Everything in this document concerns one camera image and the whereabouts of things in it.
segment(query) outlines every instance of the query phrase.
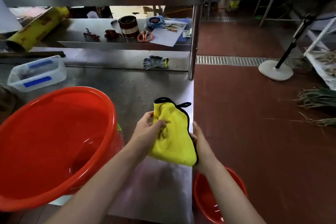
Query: forearm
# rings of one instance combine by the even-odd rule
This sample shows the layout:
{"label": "forearm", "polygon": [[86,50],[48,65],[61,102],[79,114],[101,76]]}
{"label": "forearm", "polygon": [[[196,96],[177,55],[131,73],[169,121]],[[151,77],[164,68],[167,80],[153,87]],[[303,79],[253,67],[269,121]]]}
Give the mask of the forearm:
{"label": "forearm", "polygon": [[213,160],[208,167],[205,175],[225,222],[227,224],[265,224],[226,168],[217,159]]}
{"label": "forearm", "polygon": [[116,194],[142,160],[135,144],[128,144],[107,162],[47,224],[96,224],[105,217]]}

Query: person's left hand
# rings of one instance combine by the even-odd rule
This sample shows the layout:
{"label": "person's left hand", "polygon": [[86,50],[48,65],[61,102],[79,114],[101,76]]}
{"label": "person's left hand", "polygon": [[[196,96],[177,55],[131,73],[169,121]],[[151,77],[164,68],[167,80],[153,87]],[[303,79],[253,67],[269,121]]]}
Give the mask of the person's left hand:
{"label": "person's left hand", "polygon": [[155,124],[149,122],[148,120],[153,117],[153,115],[153,111],[145,113],[136,124],[132,138],[129,141],[129,144],[135,145],[137,150],[141,150],[145,155],[149,149],[153,147],[159,130],[165,128],[167,125],[163,120],[158,120]]}

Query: yellow towel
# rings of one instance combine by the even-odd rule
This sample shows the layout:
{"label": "yellow towel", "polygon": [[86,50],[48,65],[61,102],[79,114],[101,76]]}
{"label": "yellow towel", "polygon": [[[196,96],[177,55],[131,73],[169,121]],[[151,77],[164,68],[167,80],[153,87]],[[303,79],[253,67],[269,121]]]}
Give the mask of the yellow towel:
{"label": "yellow towel", "polygon": [[189,116],[182,109],[190,105],[189,102],[175,105],[169,98],[154,101],[153,123],[164,120],[167,126],[157,136],[149,156],[186,166],[195,165],[197,154],[189,135]]}

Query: fan base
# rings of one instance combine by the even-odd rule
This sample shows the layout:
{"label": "fan base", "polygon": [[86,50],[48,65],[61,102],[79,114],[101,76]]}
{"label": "fan base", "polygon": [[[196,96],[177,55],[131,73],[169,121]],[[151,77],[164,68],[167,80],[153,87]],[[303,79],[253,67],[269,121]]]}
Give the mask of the fan base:
{"label": "fan base", "polygon": [[276,60],[267,60],[264,61],[259,65],[259,72],[262,73],[264,76],[274,80],[274,81],[286,81],[293,75],[293,70],[285,65],[282,64],[279,69],[275,68],[278,61]]}

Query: floor fan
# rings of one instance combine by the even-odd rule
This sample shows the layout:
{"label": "floor fan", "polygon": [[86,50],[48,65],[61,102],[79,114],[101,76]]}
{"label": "floor fan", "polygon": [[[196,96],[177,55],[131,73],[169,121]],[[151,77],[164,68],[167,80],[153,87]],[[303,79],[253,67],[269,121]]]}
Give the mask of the floor fan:
{"label": "floor fan", "polygon": [[293,36],[293,41],[279,61],[267,60],[259,65],[259,72],[275,81],[288,80],[293,75],[292,69],[284,64],[292,49],[296,47],[297,40],[306,32],[306,29],[316,20],[328,20],[318,18],[322,14],[335,11],[335,0],[290,0],[288,5],[303,21]]}

